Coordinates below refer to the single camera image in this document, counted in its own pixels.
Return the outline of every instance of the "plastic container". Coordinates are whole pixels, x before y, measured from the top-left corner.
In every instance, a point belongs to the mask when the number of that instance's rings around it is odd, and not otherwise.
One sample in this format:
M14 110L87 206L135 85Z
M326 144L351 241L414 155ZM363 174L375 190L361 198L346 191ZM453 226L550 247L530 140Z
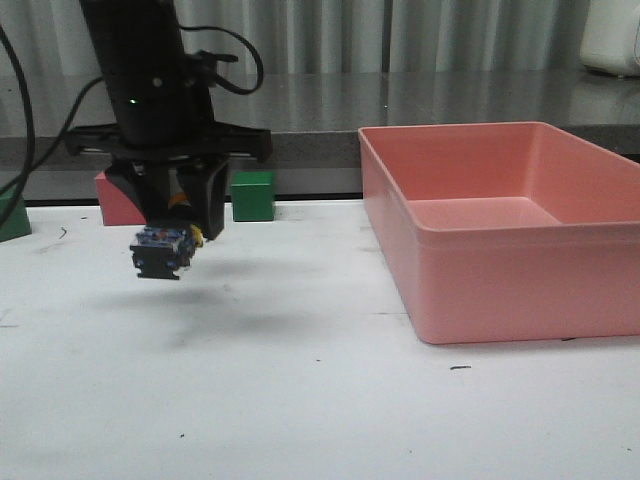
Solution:
M365 206L420 339L640 334L640 165L537 122L360 141Z

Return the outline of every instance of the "white table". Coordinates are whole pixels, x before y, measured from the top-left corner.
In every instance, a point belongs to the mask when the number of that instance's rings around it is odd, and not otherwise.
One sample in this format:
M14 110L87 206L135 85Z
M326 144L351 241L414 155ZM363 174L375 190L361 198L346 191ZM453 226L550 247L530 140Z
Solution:
M29 214L2 480L640 478L640 338L421 343L360 201L229 219L178 282L136 277L138 227Z

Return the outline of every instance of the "black cable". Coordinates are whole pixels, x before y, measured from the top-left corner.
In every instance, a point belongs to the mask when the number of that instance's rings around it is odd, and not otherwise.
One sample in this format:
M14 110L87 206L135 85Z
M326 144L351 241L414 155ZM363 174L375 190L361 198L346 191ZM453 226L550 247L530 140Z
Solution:
M64 121L64 124L62 125L62 128L60 128L60 131L58 132L58 135L53 140L53 143L51 143L51 145L49 145L49 148L47 148L47 150L44 152L42 157L40 157L38 159L38 161L36 161L31 166L31 168L29 169L29 173L33 172L35 169L37 169L40 166L42 166L42 164L45 163L49 159L49 157L56 150L56 148L58 148L58 146L60 145L60 143L64 139L65 134L68 132L69 127L71 126L71 122L73 122L73 119L76 116L76 113L78 113L78 109L80 108L80 104L82 103L82 100L84 100L84 97L87 95L87 93L89 93L89 90L91 90L91 88L93 88L93 86L97 85L101 81L102 81L102 77L94 78L89 83L87 83L84 87L82 87L82 90L80 90L80 92L78 93L75 101L73 102L71 110L69 110L69 113L67 114L67 118ZM2 188L0 188L0 195L3 195L11 187L13 187L16 183L18 183L19 178L20 178L20 175L14 177L12 180L10 180L8 183L6 183Z
M203 30L209 30L212 32L223 32L228 35L231 35L233 38L235 38L240 43L242 43L242 45L244 45L247 50L249 50L249 53L251 53L251 56L253 57L253 61L256 64L256 72L258 74L258 78L256 79L256 84L253 86L253 88L242 88L234 83L231 83L229 80L227 80L226 78L220 75L215 75L216 83L220 85L222 88L225 88L237 95L249 95L250 93L255 92L262 86L262 82L264 81L264 64L262 63L262 58L260 58L260 54L258 53L258 50L256 50L256 47L254 47L251 44L251 42L249 42L249 40L244 38L242 35L232 30L227 30L226 28L213 27L210 25L185 27L184 25L180 25L178 23L178 28L180 28L180 30L184 30L185 32L201 32Z
M16 74L16 79L18 81L18 87L20 89L20 96L22 97L22 107L24 109L24 120L27 127L27 150L24 157L24 162L22 164L22 170L18 175L15 185L16 188L13 191L13 195L9 200L9 203L5 206L5 208L0 213L0 228L6 223L9 219L13 210L18 205L20 201L20 196L24 191L24 186L27 184L27 179L29 178L29 172L31 170L33 159L35 157L35 147L36 147L36 133L35 126L33 123L33 110L31 108L31 97L29 96L29 88L27 87L27 80L24 76L24 72L22 71L22 66L20 65L20 61L18 60L18 56L9 41L9 37L7 37L4 28L0 25L0 42L4 46L4 49L9 56L9 60L11 61L11 65ZM4 194L9 190L3 189L3 192L0 195Z

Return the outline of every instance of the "red block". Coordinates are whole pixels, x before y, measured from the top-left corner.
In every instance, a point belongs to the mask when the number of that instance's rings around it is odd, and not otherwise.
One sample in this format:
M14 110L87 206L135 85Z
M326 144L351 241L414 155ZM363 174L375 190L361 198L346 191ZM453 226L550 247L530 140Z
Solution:
M104 225L144 225L147 223L138 207L107 179L104 172L99 173L95 180Z

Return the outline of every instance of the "green cube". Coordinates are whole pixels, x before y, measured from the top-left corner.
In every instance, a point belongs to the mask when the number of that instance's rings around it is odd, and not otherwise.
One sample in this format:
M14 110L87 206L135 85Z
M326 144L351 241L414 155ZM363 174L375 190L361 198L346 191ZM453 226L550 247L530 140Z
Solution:
M4 212L7 208L14 189L11 188L0 196L0 212ZM20 197L20 201L16 205L5 224L0 227L0 242L11 240L12 238L22 237L31 233L31 225L29 217L27 217L27 209L24 206L24 200Z
M231 181L234 222L272 222L275 212L273 172L236 172Z

